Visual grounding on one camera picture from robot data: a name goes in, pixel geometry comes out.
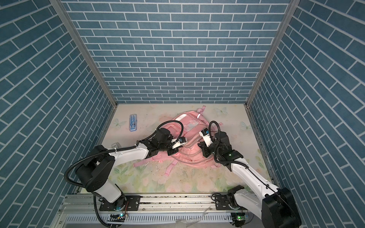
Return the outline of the blue clear pencil case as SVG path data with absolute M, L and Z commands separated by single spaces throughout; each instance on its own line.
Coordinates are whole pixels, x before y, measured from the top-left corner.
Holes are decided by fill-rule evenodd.
M 129 117 L 129 131 L 134 132 L 137 130 L 137 114 L 132 114 Z

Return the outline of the pink student backpack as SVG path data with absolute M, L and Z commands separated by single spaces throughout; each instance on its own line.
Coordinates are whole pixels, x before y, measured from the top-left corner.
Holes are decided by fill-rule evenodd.
M 179 114 L 174 120 L 181 122 L 167 123 L 162 128 L 170 131 L 174 138 L 177 138 L 181 132 L 181 126 L 183 126 L 182 138 L 185 144 L 174 144 L 176 153 L 159 152 L 157 155 L 144 159 L 140 162 L 133 164 L 134 167 L 145 165 L 149 162 L 164 162 L 171 161 L 168 166 L 165 175 L 169 176 L 172 169 L 178 164 L 185 164 L 194 168 L 205 169 L 212 168 L 217 169 L 220 167 L 218 163 L 214 161 L 212 155 L 209 155 L 207 151 L 203 151 L 202 148 L 206 145 L 205 142 L 210 140 L 208 125 L 209 122 L 202 115 L 206 106 L 198 108 L 196 111 L 188 111 Z

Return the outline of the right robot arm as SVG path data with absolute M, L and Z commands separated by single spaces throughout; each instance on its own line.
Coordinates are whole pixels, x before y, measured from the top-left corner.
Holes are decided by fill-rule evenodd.
M 230 194 L 236 206 L 246 208 L 259 217 L 265 228 L 299 228 L 302 224 L 295 199 L 287 188 L 279 188 L 254 170 L 241 153 L 234 150 L 225 132 L 211 138 L 208 130 L 200 133 L 202 152 L 213 155 L 216 163 L 224 165 L 250 188 L 237 187 Z

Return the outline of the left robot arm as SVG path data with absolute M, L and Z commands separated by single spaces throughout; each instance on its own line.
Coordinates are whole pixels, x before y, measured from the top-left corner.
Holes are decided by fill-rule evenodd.
M 175 154 L 186 142 L 185 137 L 175 138 L 169 130 L 161 128 L 152 137 L 138 141 L 135 146 L 106 149 L 99 145 L 92 150 L 89 158 L 76 165 L 76 175 L 87 192 L 101 197 L 103 203 L 110 205 L 110 211 L 121 211 L 126 209 L 126 196 L 109 179 L 114 168 L 131 161 L 152 158 L 159 152 Z

